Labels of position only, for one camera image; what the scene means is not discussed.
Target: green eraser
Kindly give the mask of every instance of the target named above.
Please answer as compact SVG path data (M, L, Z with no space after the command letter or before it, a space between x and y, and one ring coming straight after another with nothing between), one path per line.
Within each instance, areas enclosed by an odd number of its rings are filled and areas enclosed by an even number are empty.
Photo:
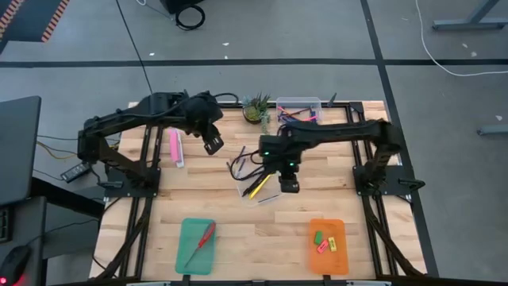
M323 233L316 231L316 237L314 238L314 244L320 245L323 242Z

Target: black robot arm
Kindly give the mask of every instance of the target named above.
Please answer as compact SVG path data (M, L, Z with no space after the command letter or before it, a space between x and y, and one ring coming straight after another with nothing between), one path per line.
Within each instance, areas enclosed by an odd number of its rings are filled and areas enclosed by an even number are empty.
M186 91L154 93L129 109L86 120L78 135L78 158L89 164L113 162L131 178L146 181L146 162L132 161L110 148L107 136L142 125L174 127L202 137L205 150L212 155L224 145L213 124L220 118L217 100L208 91L193 97Z
M291 122L279 128L277 136L260 137L260 156L264 171L279 171L282 192L299 192L295 173L302 162L302 152L321 143L371 141L376 147L374 158L365 164L362 179L377 187L384 181L385 168L391 156L400 152L402 135L399 128L384 120L316 125L312 122Z

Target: wooden tabletop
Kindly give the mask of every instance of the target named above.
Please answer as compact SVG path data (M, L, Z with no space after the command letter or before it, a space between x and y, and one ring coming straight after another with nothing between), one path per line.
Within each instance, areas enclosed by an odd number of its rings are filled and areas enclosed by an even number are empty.
M364 102L364 109L367 120L387 120L381 101ZM180 224L185 218L211 218L217 222L212 273L192 276L192 280L321 280L322 276L312 273L308 266L307 238L312 218L335 218L345 223L349 274L332 279L375 278L364 211L352 177L355 162L351 143L329 143L305 151L298 173L301 188L298 194L246 207L240 201L237 182L231 178L226 162L238 156L243 145L257 149L260 126L248 124L241 110L223 113L224 117L215 125L225 145L213 156L206 155L201 138L182 136L185 168L177 168L171 162L169 136L164 132L160 192L153 203L142 279L182 279L175 272L175 260ZM324 117L325 124L347 122L344 108L324 109ZM272 120L272 133L277 127ZM120 152L132 160L139 159L143 133L144 126L125 131ZM365 162L361 143L360 150ZM397 164L396 158L391 163ZM397 197L383 199L391 237L414 267L424 272L410 205ZM102 219L95 257L104 265L113 259L125 239L130 206L131 199L123 198ZM389 273L383 243L380 239L378 243L383 269ZM129 273L133 273L135 249ZM90 276L101 271L94 263Z

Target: pink object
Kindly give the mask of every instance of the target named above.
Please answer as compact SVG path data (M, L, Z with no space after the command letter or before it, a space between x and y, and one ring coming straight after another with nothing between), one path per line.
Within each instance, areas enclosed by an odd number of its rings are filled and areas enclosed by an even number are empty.
M326 248L328 247L328 240L323 240L323 242L317 247L317 251L319 253L323 253L323 251L326 250Z
M312 119L315 119L316 117L317 117L317 115L314 115L313 117L303 119L302 121L311 121Z
M171 154L171 160L175 163L179 163L182 161L182 157L180 155L180 141L178 139L178 131L176 129L169 130L169 152Z

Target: orange tray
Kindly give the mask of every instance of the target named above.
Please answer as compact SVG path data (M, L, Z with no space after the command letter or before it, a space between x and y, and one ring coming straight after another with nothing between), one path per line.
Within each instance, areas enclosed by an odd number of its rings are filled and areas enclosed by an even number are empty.
M337 245L337 251L332 252L328 246L323 253L318 252L318 246L314 244L316 232L323 233L323 240L333 237ZM344 222L340 219L310 220L309 232L309 255L310 270L317 274L346 275L349 272L348 251L346 246L346 232Z

